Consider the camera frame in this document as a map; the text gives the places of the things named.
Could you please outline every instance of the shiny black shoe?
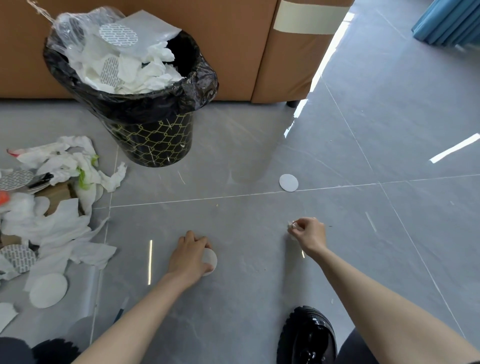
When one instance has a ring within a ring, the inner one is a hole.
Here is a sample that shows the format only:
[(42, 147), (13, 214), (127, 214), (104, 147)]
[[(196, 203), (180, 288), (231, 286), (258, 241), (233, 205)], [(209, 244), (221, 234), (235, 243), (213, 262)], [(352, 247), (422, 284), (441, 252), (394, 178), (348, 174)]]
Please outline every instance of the shiny black shoe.
[(335, 333), (319, 311), (297, 307), (283, 326), (276, 351), (277, 364), (333, 364)]

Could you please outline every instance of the blue curtain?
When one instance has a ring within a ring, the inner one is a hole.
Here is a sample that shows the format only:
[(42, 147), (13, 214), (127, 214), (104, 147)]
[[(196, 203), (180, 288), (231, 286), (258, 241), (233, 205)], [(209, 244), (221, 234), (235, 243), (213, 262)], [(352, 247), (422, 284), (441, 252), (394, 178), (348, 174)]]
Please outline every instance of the blue curtain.
[(413, 37), (436, 46), (480, 43), (480, 0), (435, 0), (412, 28)]

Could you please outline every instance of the black trash can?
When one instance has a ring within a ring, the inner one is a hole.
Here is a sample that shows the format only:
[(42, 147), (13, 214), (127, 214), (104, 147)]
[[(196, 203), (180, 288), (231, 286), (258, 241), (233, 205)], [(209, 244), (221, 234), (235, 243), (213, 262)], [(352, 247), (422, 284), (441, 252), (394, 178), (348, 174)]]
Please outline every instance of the black trash can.
[[(61, 42), (55, 31), (49, 38)], [(175, 55), (171, 64), (184, 77), (163, 90), (117, 95), (84, 84), (65, 56), (47, 47), (43, 57), (50, 73), (73, 97), (97, 116), (125, 154), (147, 167), (163, 167), (181, 160), (190, 150), (192, 113), (215, 97), (218, 79), (186, 32), (168, 41)]]

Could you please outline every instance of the forearm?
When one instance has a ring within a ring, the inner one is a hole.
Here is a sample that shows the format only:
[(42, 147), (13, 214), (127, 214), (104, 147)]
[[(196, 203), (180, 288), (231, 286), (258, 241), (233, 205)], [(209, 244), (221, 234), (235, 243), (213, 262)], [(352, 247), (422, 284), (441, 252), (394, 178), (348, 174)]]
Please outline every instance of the forearm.
[(138, 364), (168, 310), (183, 292), (165, 275), (150, 293), (95, 341), (73, 364)]
[(480, 353), (440, 320), (331, 251), (312, 254), (380, 364), (467, 364)]

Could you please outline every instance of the orange object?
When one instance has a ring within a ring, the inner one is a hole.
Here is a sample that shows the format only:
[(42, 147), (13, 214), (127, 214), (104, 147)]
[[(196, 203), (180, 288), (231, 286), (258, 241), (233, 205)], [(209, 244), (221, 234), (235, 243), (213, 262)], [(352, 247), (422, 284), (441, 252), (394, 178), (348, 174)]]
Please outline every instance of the orange object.
[(0, 191), (0, 205), (3, 205), (10, 201), (10, 195), (7, 191)]

